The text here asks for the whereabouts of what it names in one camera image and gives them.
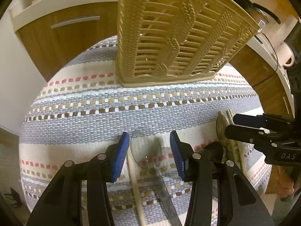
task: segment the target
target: yellow plastic basket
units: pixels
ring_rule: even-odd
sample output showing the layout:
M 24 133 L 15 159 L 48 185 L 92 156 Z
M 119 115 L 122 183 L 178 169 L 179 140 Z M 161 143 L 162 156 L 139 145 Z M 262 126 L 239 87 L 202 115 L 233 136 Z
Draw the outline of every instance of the yellow plastic basket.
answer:
M 233 0 L 119 0 L 124 87 L 209 80 L 259 29 Z

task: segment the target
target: power cord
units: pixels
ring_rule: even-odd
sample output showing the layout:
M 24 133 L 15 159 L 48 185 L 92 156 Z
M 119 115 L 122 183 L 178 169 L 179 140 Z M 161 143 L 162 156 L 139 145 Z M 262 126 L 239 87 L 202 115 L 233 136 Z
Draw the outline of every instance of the power cord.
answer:
M 252 86 L 252 88 L 257 87 L 260 83 L 263 83 L 263 82 L 266 81 L 267 79 L 271 78 L 271 77 L 276 73 L 276 71 L 277 71 L 277 69 L 278 69 L 278 65 L 279 65 L 278 57 L 277 57 L 276 51 L 275 51 L 275 49 L 274 49 L 272 43 L 270 42 L 270 40 L 268 39 L 268 37 L 267 37 L 265 34 L 263 34 L 263 35 L 264 35 L 265 38 L 268 40 L 269 44 L 271 45 L 271 47 L 272 47 L 272 49 L 273 49 L 273 51 L 274 51 L 274 53 L 275 53 L 275 55 L 276 55 L 276 59 L 277 59 L 277 67 L 276 67 L 275 71 L 274 71 L 270 76 L 268 76 L 266 79 L 260 81 L 259 83 L 255 84 L 254 86 Z

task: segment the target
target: wooden drawer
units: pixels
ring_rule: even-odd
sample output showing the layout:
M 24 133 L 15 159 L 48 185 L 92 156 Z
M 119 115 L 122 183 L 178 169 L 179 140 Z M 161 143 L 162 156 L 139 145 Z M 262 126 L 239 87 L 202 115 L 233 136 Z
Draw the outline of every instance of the wooden drawer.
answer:
M 51 26 L 72 21 L 56 28 Z M 29 56 L 46 81 L 98 41 L 117 34 L 117 2 L 90 3 L 45 15 L 18 30 Z

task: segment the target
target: screw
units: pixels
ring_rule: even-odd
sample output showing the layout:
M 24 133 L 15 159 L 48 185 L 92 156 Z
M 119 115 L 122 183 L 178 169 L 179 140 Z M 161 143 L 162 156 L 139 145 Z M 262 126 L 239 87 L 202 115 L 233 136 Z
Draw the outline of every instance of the screw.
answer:
M 201 156 L 199 153 L 193 153 L 193 154 L 192 154 L 192 157 L 193 157 L 194 159 L 200 159 L 202 156 Z
M 97 159 L 98 160 L 104 160 L 106 158 L 106 154 L 99 154 L 98 156 L 97 156 Z
M 227 161 L 226 161 L 226 164 L 227 164 L 229 167 L 233 167 L 233 166 L 234 166 L 234 162 L 231 161 L 231 160 L 227 160 Z
M 66 161 L 65 162 L 65 167 L 71 167 L 72 166 L 72 161 Z

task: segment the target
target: tablecloth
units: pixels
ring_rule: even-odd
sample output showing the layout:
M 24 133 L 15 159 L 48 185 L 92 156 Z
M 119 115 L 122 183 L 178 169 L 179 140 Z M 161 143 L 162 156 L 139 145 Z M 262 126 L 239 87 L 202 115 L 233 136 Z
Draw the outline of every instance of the tablecloth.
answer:
M 57 170 L 67 160 L 89 161 L 116 143 L 123 131 L 151 129 L 169 146 L 177 130 L 181 141 L 194 150 L 217 139 L 218 111 L 262 114 L 258 95 L 230 64 L 212 80 L 168 86 L 124 88 L 115 73 L 117 37 L 95 44 L 63 67 L 41 90 L 22 123 L 20 170 L 28 208 L 32 210 Z M 264 155 L 244 144 L 247 177 L 259 194 L 265 191 L 271 166 Z M 169 176 L 174 173 L 172 154 L 165 154 L 165 184 L 184 223 L 191 184 Z M 136 177 L 147 225 L 169 225 L 145 170 Z M 128 161 L 120 178 L 107 184 L 115 225 L 139 225 Z M 86 185 L 82 188 L 82 213 L 87 213 Z M 213 201 L 212 222 L 217 223 Z

